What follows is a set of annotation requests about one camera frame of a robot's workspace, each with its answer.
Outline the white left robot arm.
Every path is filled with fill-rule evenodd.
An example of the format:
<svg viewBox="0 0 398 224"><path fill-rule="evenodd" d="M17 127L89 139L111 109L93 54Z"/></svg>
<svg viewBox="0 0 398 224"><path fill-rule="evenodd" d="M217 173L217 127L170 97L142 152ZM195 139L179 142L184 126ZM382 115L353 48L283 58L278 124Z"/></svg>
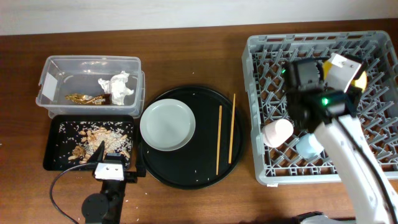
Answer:
<svg viewBox="0 0 398 224"><path fill-rule="evenodd" d="M85 223L119 223L121 219L126 185L136 184L137 179L146 176L146 167L142 154L136 157L135 171L124 170L121 155L112 153L105 155L105 142L101 142L86 164L71 167L54 178L50 185L49 197L55 209L72 223L78 221L66 214L53 198L53 188L61 176L75 169L89 167L93 169L93 177L102 183L101 191L91 194L83 201L81 213Z"/></svg>

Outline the gold brown snack wrapper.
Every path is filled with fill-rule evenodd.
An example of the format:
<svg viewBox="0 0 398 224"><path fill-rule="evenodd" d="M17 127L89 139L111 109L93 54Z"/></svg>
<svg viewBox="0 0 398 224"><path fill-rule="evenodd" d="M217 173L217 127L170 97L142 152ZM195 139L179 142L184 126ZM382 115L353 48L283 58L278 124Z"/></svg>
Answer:
<svg viewBox="0 0 398 224"><path fill-rule="evenodd" d="M102 94L98 96L90 96L74 93L67 95L66 100L70 100L74 103L81 105L110 105L111 104L111 94Z"/></svg>

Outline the food scraps pile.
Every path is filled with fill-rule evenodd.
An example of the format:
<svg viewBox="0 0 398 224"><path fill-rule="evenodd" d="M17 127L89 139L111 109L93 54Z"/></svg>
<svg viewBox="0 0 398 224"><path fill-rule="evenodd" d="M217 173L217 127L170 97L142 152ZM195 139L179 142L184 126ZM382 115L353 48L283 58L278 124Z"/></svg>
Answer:
<svg viewBox="0 0 398 224"><path fill-rule="evenodd" d="M55 161L65 160L68 165L87 162L105 141L104 155L123 153L129 160L133 147L133 124L121 121L66 121L58 129Z"/></svg>

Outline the pink cup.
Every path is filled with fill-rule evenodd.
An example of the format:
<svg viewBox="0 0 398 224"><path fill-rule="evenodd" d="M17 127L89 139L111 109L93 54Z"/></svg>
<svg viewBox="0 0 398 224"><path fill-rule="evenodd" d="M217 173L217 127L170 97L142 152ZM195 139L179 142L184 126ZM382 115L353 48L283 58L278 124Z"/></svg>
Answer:
<svg viewBox="0 0 398 224"><path fill-rule="evenodd" d="M261 132L266 146L279 147L293 135L294 127L289 120L278 119L265 125Z"/></svg>

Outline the light blue cup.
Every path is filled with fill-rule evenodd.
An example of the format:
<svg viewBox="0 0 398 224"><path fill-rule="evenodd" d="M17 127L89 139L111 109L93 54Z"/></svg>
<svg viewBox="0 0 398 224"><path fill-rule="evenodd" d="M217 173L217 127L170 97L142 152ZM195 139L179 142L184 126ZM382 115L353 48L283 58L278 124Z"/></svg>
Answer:
<svg viewBox="0 0 398 224"><path fill-rule="evenodd" d="M305 159L317 156L324 150L324 147L312 133L302 136L295 147L298 154Z"/></svg>

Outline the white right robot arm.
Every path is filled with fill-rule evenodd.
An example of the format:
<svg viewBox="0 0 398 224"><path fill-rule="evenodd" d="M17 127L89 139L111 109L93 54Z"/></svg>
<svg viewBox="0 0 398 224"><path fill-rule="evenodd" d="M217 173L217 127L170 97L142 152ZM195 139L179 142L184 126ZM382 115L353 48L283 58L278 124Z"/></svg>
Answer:
<svg viewBox="0 0 398 224"><path fill-rule="evenodd" d="M358 223L397 223L397 192L363 134L358 104L366 62L353 55L283 64L287 111L294 126L313 133L332 160Z"/></svg>

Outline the white napkin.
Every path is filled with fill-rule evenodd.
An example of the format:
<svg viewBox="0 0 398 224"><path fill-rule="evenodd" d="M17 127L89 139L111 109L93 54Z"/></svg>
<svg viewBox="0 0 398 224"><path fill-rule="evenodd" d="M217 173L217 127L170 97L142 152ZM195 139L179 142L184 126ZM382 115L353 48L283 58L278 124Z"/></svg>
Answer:
<svg viewBox="0 0 398 224"><path fill-rule="evenodd" d="M122 106L124 105L125 97L134 93L134 90L126 86L128 78L129 73L122 71L120 74L114 75L110 80L104 80L102 78L98 80L104 93L111 95L112 104Z"/></svg>

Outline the yellow bowl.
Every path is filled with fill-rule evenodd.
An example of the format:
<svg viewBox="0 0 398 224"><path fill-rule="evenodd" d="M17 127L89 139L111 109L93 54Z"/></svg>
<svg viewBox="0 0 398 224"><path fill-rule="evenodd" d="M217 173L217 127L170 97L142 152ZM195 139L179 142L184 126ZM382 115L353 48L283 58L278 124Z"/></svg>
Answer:
<svg viewBox="0 0 398 224"><path fill-rule="evenodd" d="M368 81L366 72L361 71L362 65L355 61L326 61L323 64L324 80L328 87L347 92L353 86L362 92L366 89Z"/></svg>

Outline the grey plate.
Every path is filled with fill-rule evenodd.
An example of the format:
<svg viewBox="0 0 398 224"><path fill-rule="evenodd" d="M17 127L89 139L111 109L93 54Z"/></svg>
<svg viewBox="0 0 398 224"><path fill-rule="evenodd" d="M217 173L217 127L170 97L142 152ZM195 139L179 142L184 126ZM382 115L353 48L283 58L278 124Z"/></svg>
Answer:
<svg viewBox="0 0 398 224"><path fill-rule="evenodd" d="M175 99L158 100L147 107L140 121L143 140L158 151L175 151L186 145L195 132L193 111Z"/></svg>

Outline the wooden chopstick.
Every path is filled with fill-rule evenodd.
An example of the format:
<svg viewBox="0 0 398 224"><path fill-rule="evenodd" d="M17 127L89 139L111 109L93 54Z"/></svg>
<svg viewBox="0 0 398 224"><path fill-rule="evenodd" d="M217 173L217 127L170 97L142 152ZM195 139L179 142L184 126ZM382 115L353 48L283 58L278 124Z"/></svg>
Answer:
<svg viewBox="0 0 398 224"><path fill-rule="evenodd" d="M220 164L220 142L221 142L221 124L222 124L222 105L219 106L218 113L218 132L217 132L217 145L216 145L216 175L219 174Z"/></svg>
<svg viewBox="0 0 398 224"><path fill-rule="evenodd" d="M236 108L236 94L233 95L233 106L231 110L231 128L230 128L230 139L229 139L229 154L228 164L232 164L233 158L233 138L234 138L234 120L235 120L235 109Z"/></svg>

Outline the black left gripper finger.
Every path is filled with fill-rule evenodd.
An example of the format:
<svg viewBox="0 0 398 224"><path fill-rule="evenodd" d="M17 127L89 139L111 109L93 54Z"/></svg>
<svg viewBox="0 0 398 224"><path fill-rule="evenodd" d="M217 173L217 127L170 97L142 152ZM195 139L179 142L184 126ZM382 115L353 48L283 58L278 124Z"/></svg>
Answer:
<svg viewBox="0 0 398 224"><path fill-rule="evenodd" d="M102 141L97 150L90 156L87 163L102 162L105 150L105 141Z"/></svg>
<svg viewBox="0 0 398 224"><path fill-rule="evenodd" d="M140 142L137 147L137 153L136 153L136 173L138 177L145 177L146 176L146 165L143 160L143 154L142 154L142 143Z"/></svg>

